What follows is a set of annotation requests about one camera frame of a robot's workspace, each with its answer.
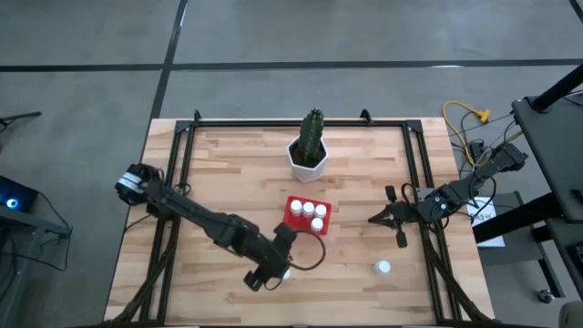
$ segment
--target potted cactus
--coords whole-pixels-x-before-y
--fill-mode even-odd
[[[288,145],[291,173],[303,182],[318,179],[322,175],[328,151],[322,140],[323,113],[314,108],[303,119],[300,136]]]

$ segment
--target cactus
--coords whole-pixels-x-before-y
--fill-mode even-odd
[[[312,109],[303,119],[298,140],[298,155],[302,165],[314,167],[320,161],[320,139],[324,128],[324,115],[318,108]]]

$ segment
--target blue light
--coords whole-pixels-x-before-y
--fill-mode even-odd
[[[10,199],[6,201],[6,206],[8,207],[8,209],[15,209],[16,206],[18,206],[18,200],[15,199]]]

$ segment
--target white bottle cap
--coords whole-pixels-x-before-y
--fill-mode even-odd
[[[313,204],[309,201],[303,204],[303,216],[306,218],[311,218],[313,215]]]
[[[288,271],[285,272],[285,274],[283,274],[283,278],[281,278],[283,281],[286,281],[288,279],[290,279],[290,269],[288,269]]]
[[[391,263],[389,263],[388,261],[378,261],[374,265],[374,272],[376,272],[376,274],[385,275],[388,274],[390,270]]]
[[[326,216],[326,207],[322,204],[316,206],[316,210],[314,212],[316,218],[323,219]]]
[[[315,218],[314,220],[312,220],[310,226],[312,227],[312,231],[319,232],[324,227],[324,221],[320,218]]]
[[[299,200],[292,201],[290,204],[290,210],[293,216],[299,216],[302,214],[302,202]]]

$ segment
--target yellow cable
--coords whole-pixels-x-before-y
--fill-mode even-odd
[[[472,156],[470,155],[470,151],[465,143],[464,138],[462,138],[461,136],[461,132],[457,130],[457,128],[454,127],[454,125],[452,124],[452,122],[449,121],[449,118],[447,117],[447,114],[445,113],[445,109],[447,108],[447,106],[449,105],[458,105],[462,108],[465,108],[469,111],[471,111],[472,113],[476,114],[476,116],[480,119],[480,122],[482,124],[485,124],[488,119],[490,118],[490,114],[492,113],[490,111],[490,109],[487,110],[475,110],[471,107],[469,107],[468,105],[464,104],[463,102],[459,102],[459,101],[447,101],[444,103],[444,105],[441,107],[441,111],[442,111],[442,115],[444,116],[445,119],[445,123],[447,123],[447,125],[449,126],[449,128],[451,128],[455,134],[457,135],[457,137],[459,138],[459,141],[462,143],[462,147],[464,148],[465,151],[465,157],[467,159],[467,162],[470,163],[471,166],[475,166],[476,164],[474,163],[474,160],[472,159]]]

